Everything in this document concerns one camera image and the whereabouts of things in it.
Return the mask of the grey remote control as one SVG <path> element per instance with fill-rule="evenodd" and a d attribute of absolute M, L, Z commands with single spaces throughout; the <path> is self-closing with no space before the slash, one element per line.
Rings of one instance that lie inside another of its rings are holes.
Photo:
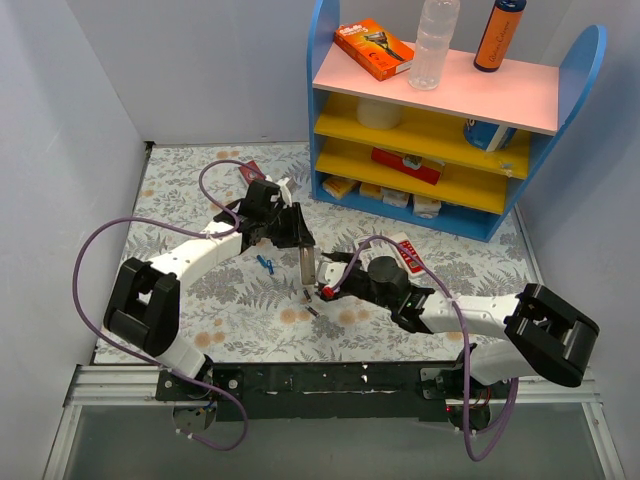
<path fill-rule="evenodd" d="M 299 248 L 300 280 L 304 286 L 313 286 L 316 283 L 315 249 L 313 246 Z"/>

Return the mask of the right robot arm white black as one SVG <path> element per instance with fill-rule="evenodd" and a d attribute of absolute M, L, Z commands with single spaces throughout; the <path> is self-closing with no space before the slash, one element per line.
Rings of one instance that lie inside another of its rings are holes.
<path fill-rule="evenodd" d="M 581 385 L 600 329 L 547 287 L 529 283 L 515 295 L 461 296 L 412 283 L 390 256 L 363 266 L 350 253 L 327 253 L 317 268 L 324 301 L 345 296 L 385 308 L 409 333 L 467 330 L 493 338 L 460 353 L 451 368 L 424 376 L 425 388 L 445 398 L 475 397 L 506 380 L 538 375 L 554 384 Z"/>

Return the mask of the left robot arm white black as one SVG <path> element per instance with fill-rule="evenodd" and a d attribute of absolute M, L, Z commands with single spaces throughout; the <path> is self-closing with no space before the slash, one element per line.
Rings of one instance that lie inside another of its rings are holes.
<path fill-rule="evenodd" d="M 107 331 L 180 373 L 178 387 L 193 400 L 213 386 L 212 361 L 179 334 L 180 296 L 218 264 L 263 239 L 279 249 L 297 248 L 301 284 L 312 286 L 315 240 L 288 181 L 256 179 L 246 196 L 228 205 L 202 236 L 142 261 L 127 259 L 118 272 L 104 316 Z"/>

